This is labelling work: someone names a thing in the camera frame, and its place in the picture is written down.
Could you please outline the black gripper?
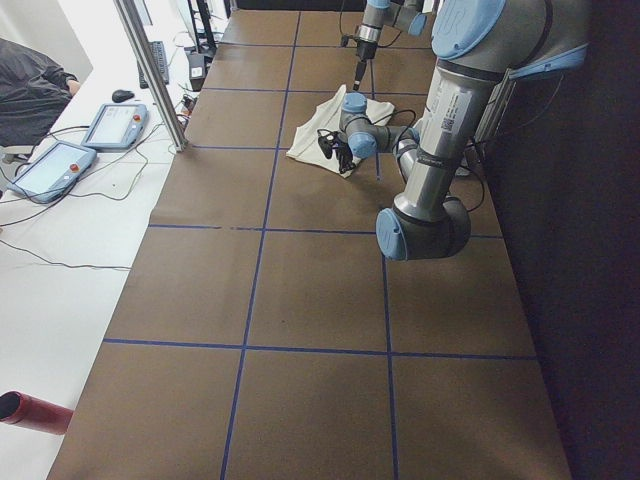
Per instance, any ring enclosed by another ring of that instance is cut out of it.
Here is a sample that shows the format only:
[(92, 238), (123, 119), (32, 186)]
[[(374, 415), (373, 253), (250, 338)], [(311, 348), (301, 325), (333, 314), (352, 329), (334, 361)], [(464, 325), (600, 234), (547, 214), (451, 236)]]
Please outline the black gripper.
[(347, 174), (356, 168), (356, 164), (353, 162), (351, 149), (348, 145), (336, 145), (333, 150), (335, 151), (338, 165), (340, 166), (340, 174)]
[(360, 89), (361, 83), (367, 70), (368, 61), (375, 58), (376, 43), (358, 39), (356, 41), (356, 54), (360, 61), (356, 65), (352, 87), (354, 91), (358, 91)]

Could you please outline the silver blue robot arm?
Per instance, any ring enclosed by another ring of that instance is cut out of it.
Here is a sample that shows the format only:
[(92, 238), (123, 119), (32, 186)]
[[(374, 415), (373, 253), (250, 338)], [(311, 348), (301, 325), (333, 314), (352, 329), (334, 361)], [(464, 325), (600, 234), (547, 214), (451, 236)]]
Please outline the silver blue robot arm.
[(504, 78), (578, 68), (588, 46), (589, 1), (447, 1), (431, 48), (435, 69), (418, 130), (375, 125), (367, 100), (349, 93), (339, 128), (352, 154), (395, 156), (406, 186), (379, 212), (376, 236), (393, 260), (447, 258), (470, 236), (470, 219), (449, 187), (494, 87)]
[(422, 12), (423, 1), (404, 1), (396, 4), (389, 0), (367, 0), (360, 25), (355, 32), (356, 64), (353, 90), (358, 91), (367, 64), (375, 58), (384, 26), (393, 27), (411, 36), (419, 36), (427, 23)]

